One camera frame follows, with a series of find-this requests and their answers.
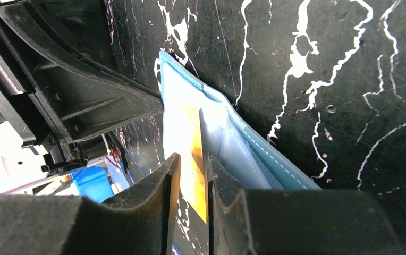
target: marble surface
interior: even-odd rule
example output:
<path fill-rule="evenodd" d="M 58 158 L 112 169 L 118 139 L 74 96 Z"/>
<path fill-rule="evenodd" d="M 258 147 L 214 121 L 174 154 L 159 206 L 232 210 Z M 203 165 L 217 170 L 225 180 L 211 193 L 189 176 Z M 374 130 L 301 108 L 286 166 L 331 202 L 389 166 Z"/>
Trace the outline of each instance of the marble surface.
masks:
<path fill-rule="evenodd" d="M 406 247 L 406 1 L 105 4 L 121 72 L 159 91 L 169 52 L 322 188 L 374 195 Z M 153 119 L 119 130 L 142 174 L 163 161 Z"/>

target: water droplet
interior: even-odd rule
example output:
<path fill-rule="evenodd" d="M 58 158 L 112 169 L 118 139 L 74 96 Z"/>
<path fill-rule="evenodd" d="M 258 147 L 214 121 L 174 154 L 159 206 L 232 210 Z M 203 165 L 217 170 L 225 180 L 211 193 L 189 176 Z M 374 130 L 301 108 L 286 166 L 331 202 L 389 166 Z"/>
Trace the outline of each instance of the water droplet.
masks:
<path fill-rule="evenodd" d="M 336 109 L 334 108 L 333 105 L 327 106 L 327 112 L 334 114 L 336 112 Z"/>

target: light blue wallet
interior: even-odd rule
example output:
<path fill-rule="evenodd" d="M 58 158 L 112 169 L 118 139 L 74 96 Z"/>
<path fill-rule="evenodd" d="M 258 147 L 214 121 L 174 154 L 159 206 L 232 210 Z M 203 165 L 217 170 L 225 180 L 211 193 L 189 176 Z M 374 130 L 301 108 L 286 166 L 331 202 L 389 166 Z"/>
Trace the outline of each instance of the light blue wallet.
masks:
<path fill-rule="evenodd" d="M 161 97 L 164 102 L 166 153 L 179 123 L 173 108 L 200 109 L 203 154 L 214 153 L 225 169 L 251 189 L 316 190 L 320 187 L 273 148 L 234 110 L 228 99 L 189 73 L 166 52 L 159 52 Z"/>

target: blue container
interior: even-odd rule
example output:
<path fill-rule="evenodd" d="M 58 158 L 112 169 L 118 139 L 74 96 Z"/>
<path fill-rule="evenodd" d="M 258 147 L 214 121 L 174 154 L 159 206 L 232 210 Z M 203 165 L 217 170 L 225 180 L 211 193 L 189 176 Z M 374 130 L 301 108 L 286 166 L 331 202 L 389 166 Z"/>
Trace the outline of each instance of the blue container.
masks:
<path fill-rule="evenodd" d="M 86 196 L 97 203 L 101 203 L 114 195 L 106 171 L 102 167 L 81 167 L 71 175 L 73 183 L 81 196 Z"/>

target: blue leather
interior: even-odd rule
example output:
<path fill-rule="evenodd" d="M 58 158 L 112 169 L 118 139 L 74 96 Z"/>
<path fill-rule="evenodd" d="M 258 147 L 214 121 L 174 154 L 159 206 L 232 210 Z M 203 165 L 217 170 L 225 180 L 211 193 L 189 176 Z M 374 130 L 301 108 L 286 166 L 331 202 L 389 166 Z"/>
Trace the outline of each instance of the blue leather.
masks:
<path fill-rule="evenodd" d="M 253 130 L 222 93 L 198 80 L 166 52 L 159 52 L 159 59 L 166 157 L 173 153 L 174 138 L 170 134 L 179 125 L 174 109 L 191 105 L 200 109 L 203 154 L 214 153 L 226 170 L 246 187 L 320 189 Z"/>

